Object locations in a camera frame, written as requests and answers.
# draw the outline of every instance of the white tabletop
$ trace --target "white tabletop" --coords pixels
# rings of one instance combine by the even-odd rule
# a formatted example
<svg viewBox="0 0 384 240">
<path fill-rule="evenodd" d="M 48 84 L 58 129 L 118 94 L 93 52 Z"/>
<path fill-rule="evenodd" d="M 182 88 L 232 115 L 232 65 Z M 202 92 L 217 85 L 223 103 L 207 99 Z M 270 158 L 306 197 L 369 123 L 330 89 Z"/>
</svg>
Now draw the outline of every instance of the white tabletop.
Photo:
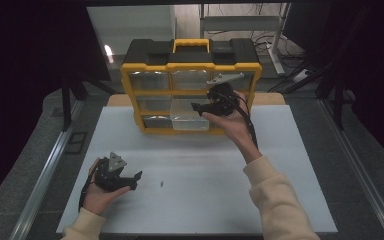
<svg viewBox="0 0 384 240">
<path fill-rule="evenodd" d="M 292 182 L 316 232 L 337 232 L 289 106 L 254 106 L 259 148 Z M 120 155 L 124 177 L 143 171 L 135 191 L 105 212 L 103 233 L 259 235 L 245 162 L 224 135 L 143 134 L 131 107 L 105 107 L 57 232 L 77 216 L 80 190 L 97 157 Z"/>
</svg>

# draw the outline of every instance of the beige sleeve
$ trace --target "beige sleeve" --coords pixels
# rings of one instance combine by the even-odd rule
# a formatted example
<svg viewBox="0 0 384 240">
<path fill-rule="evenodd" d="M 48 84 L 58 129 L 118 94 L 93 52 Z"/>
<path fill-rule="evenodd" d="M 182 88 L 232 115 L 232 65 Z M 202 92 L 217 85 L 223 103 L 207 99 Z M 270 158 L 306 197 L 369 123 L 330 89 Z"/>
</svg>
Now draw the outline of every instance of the beige sleeve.
<svg viewBox="0 0 384 240">
<path fill-rule="evenodd" d="M 319 239 L 290 181 L 265 156 L 249 163 L 244 173 L 251 182 L 251 199 L 260 210 L 265 240 Z"/>
<path fill-rule="evenodd" d="M 81 208 L 73 225 L 65 227 L 63 240 L 97 240 L 105 218 Z"/>
</svg>

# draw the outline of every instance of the tool organizer box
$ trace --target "tool organizer box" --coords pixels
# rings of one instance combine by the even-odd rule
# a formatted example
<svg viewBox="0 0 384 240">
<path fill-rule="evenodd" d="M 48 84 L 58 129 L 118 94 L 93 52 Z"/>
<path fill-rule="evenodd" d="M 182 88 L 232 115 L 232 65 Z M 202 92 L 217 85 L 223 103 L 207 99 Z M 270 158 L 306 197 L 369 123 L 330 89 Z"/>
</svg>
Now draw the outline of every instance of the tool organizer box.
<svg viewBox="0 0 384 240">
<path fill-rule="evenodd" d="M 134 108 L 134 119 L 144 133 L 220 134 L 222 130 L 193 111 L 191 102 L 208 103 L 207 83 L 217 77 L 230 81 L 251 108 L 262 66 L 251 39 L 212 41 L 175 39 L 131 42 L 121 65 L 122 84 Z"/>
</svg>

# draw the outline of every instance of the metal rail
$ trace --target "metal rail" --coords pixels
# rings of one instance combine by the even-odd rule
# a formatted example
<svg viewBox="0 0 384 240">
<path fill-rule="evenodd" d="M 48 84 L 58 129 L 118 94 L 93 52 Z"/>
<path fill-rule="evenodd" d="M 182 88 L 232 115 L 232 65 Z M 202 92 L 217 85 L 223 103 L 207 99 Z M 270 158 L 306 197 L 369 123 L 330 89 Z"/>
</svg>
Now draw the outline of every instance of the metal rail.
<svg viewBox="0 0 384 240">
<path fill-rule="evenodd" d="M 335 124 L 334 119 L 332 118 L 332 110 L 329 105 L 326 103 L 327 100 L 320 100 L 319 103 L 325 112 L 326 116 L 329 119 L 329 123 L 335 131 L 336 136 L 339 139 L 342 149 L 347 155 L 347 159 L 351 168 L 356 175 L 358 181 L 360 182 L 361 187 L 363 188 L 364 193 L 367 196 L 372 208 L 374 209 L 382 227 L 384 229 L 384 200 L 375 185 L 373 184 L 369 174 L 364 168 L 363 164 L 360 161 L 357 153 L 355 152 L 352 144 L 350 143 L 346 133 L 341 131 Z"/>
<path fill-rule="evenodd" d="M 66 132 L 60 133 L 9 239 L 24 240 L 27 238 L 27 235 L 36 217 L 37 211 L 42 204 L 43 198 L 45 197 L 45 194 L 48 190 L 49 183 L 58 165 L 64 147 L 73 131 L 74 123 L 76 122 L 75 120 L 78 118 L 83 104 L 83 101 L 76 101 L 74 104 L 71 124 Z"/>
</svg>

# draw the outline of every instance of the hand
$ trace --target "hand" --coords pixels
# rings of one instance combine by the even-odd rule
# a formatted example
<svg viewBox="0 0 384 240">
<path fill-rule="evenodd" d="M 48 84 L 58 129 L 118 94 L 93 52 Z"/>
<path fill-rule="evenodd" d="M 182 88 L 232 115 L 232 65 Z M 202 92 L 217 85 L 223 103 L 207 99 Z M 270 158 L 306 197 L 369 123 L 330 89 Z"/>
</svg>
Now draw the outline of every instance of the hand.
<svg viewBox="0 0 384 240">
<path fill-rule="evenodd" d="M 99 158 L 95 160 L 92 167 L 89 169 L 89 174 L 92 171 L 96 170 L 96 165 L 99 161 Z M 83 208 L 86 210 L 95 213 L 96 215 L 101 215 L 108 207 L 108 205 L 118 196 L 121 196 L 130 190 L 130 187 L 123 187 L 114 192 L 106 192 L 100 187 L 96 186 L 95 182 L 95 173 L 92 176 L 92 182 L 89 184 L 87 189 L 86 197 L 83 203 Z"/>
<path fill-rule="evenodd" d="M 245 94 L 234 91 L 238 97 L 245 100 Z M 249 115 L 246 103 L 239 99 L 239 107 Z M 251 161 L 262 156 L 257 147 L 255 147 L 252 141 L 251 134 L 247 128 L 246 122 L 242 115 L 234 110 L 232 114 L 226 117 L 219 117 L 214 114 L 203 112 L 202 117 L 208 121 L 221 127 L 226 135 L 236 144 L 241 151 L 245 161 L 250 163 Z"/>
</svg>

